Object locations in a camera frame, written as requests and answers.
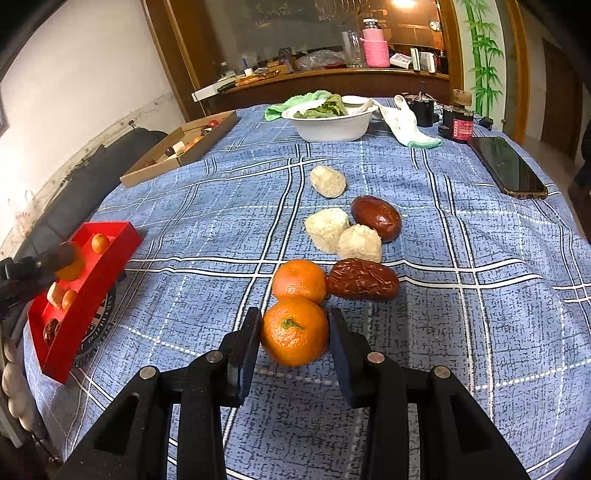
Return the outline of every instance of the metal screw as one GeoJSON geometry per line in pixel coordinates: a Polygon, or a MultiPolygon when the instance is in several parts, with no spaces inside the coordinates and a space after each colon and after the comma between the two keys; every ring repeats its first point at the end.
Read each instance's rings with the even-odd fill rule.
{"type": "Polygon", "coordinates": [[[439,378],[448,378],[451,375],[448,367],[435,367],[435,376],[439,378]]]}
{"type": "Polygon", "coordinates": [[[156,369],[154,367],[143,367],[143,369],[139,371],[139,376],[144,380],[152,378],[155,374],[156,369]]]}
{"type": "Polygon", "coordinates": [[[205,360],[211,364],[216,364],[223,360],[223,353],[221,353],[220,350],[212,350],[211,352],[207,352],[205,360]]]}
{"type": "Polygon", "coordinates": [[[370,362],[372,362],[373,364],[380,364],[384,360],[386,360],[386,357],[384,357],[384,354],[382,354],[382,353],[371,352],[371,353],[368,353],[368,360],[370,362]]]}

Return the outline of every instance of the smartphone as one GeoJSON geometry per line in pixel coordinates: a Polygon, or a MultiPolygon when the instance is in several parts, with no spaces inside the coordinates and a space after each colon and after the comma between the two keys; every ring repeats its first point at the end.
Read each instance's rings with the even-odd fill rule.
{"type": "Polygon", "coordinates": [[[472,137],[468,145],[492,175],[501,191],[519,199],[545,199],[548,189],[502,137],[472,137]]]}

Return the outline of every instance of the wrinkled red date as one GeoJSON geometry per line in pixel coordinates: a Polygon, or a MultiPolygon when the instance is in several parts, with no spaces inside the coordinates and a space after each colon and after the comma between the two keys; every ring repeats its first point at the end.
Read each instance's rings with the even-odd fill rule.
{"type": "Polygon", "coordinates": [[[53,319],[47,322],[45,327],[43,327],[43,341],[47,346],[51,346],[53,340],[55,340],[59,326],[60,323],[57,319],[53,319]]]}
{"type": "Polygon", "coordinates": [[[357,223],[373,228],[384,243],[391,242],[400,235],[400,214],[385,200],[371,195],[357,197],[351,203],[351,214],[357,223]]]}
{"type": "Polygon", "coordinates": [[[400,289],[394,271],[383,265],[346,258],[333,266],[326,281],[328,292],[342,299],[390,301],[400,289]]]}

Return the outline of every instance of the green bamboo painting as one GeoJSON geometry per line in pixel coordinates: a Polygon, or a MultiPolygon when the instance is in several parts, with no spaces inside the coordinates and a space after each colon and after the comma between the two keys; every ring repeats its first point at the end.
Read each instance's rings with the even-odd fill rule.
{"type": "Polygon", "coordinates": [[[497,75],[496,67],[491,65],[495,57],[503,58],[503,52],[499,49],[495,40],[497,26],[491,22],[483,21],[483,16],[491,11],[487,0],[456,0],[466,7],[468,20],[466,23],[470,28],[472,36],[472,54],[474,55],[474,72],[476,84],[474,85],[474,110],[483,115],[489,116],[492,107],[498,100],[502,91],[499,90],[501,81],[497,75]]]}

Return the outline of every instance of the red tray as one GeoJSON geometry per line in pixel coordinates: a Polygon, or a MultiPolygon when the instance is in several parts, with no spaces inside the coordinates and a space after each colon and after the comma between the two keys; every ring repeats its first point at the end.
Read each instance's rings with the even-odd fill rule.
{"type": "Polygon", "coordinates": [[[66,290],[78,292],[72,306],[67,313],[56,309],[47,300],[45,291],[33,300],[28,314],[41,371],[62,384],[66,383],[68,372],[97,309],[142,239],[129,222],[92,222],[83,223],[71,241],[80,246],[85,260],[84,270],[78,279],[72,282],[58,281],[66,290]],[[97,233],[106,235],[111,241],[102,255],[95,253],[91,246],[92,238],[97,233]],[[61,325],[48,348],[43,341],[43,328],[51,319],[57,319],[61,325]]]}

